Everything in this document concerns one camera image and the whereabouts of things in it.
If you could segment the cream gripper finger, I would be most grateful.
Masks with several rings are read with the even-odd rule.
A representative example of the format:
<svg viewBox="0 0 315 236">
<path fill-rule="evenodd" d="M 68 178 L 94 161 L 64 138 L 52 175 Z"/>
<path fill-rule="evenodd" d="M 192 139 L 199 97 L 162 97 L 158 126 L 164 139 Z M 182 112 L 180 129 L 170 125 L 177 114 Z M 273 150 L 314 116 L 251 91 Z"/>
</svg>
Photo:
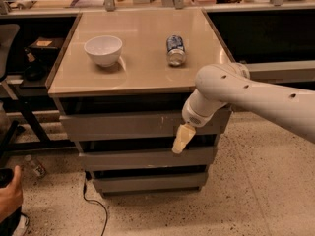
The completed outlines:
<svg viewBox="0 0 315 236">
<path fill-rule="evenodd" d="M 188 123 L 181 124 L 177 129 L 172 152 L 175 154 L 180 154 L 182 151 L 184 151 L 184 149 L 195 136 L 195 134 L 196 129 L 193 126 Z"/>
</svg>

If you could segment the bare person hand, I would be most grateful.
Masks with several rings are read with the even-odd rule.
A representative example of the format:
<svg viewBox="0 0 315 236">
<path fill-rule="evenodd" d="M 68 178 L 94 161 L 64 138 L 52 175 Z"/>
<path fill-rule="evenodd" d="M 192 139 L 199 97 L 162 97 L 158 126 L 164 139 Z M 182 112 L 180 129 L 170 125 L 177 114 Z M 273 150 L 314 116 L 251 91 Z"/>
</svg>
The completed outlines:
<svg viewBox="0 0 315 236">
<path fill-rule="evenodd" d="M 0 222 L 13 214 L 23 203 L 22 169 L 14 168 L 12 181 L 0 189 Z"/>
</svg>

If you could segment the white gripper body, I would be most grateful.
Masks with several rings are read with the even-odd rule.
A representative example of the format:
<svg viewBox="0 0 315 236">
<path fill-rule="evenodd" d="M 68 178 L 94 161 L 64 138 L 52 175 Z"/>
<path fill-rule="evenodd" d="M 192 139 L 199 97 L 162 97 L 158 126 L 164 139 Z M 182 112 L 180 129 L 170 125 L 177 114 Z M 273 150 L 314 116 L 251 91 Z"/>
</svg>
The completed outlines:
<svg viewBox="0 0 315 236">
<path fill-rule="evenodd" d="M 196 128 L 205 126 L 213 115 L 214 110 L 204 100 L 200 101 L 188 98 L 182 109 L 184 121 Z"/>
</svg>

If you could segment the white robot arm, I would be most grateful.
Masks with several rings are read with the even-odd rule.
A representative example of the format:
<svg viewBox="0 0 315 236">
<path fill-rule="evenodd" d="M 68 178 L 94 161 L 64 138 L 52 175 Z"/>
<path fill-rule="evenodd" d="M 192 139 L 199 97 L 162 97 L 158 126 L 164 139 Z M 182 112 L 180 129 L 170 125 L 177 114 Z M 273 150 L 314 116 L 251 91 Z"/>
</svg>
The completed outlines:
<svg viewBox="0 0 315 236">
<path fill-rule="evenodd" d="M 173 143 L 179 154 L 222 107 L 233 104 L 315 143 L 315 91 L 252 81 L 240 63 L 207 65 L 195 78 Z"/>
</svg>

